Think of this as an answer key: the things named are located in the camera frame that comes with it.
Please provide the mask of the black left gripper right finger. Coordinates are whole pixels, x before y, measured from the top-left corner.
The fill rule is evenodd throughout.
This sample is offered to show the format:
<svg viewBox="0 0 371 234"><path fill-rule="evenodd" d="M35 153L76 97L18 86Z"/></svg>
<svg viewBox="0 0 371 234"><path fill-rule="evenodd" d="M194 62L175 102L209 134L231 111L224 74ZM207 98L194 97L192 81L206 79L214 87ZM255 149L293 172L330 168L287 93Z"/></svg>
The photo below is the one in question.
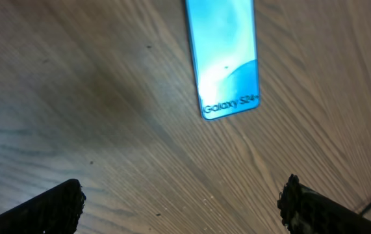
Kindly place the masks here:
<svg viewBox="0 0 371 234"><path fill-rule="evenodd" d="M371 221L365 218L371 202L355 213L302 185L294 174L279 193L277 207L291 234L371 234Z"/></svg>

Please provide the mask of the blue Galaxy smartphone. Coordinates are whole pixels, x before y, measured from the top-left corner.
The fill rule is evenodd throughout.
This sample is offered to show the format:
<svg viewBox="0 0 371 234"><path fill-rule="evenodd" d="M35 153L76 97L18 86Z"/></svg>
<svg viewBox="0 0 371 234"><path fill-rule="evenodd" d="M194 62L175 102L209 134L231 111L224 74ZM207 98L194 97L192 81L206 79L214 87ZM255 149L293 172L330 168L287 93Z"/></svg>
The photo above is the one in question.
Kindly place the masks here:
<svg viewBox="0 0 371 234"><path fill-rule="evenodd" d="M254 0L186 0L201 115L215 120L261 103Z"/></svg>

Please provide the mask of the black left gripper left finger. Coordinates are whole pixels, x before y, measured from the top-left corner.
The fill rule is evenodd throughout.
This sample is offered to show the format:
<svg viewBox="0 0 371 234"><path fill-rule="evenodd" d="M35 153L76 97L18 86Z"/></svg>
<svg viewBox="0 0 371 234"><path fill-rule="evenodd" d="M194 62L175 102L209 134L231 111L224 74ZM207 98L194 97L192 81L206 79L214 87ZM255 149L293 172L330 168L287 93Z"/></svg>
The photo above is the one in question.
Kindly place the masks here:
<svg viewBox="0 0 371 234"><path fill-rule="evenodd" d="M74 234L86 196L77 179L69 179L0 214L0 234Z"/></svg>

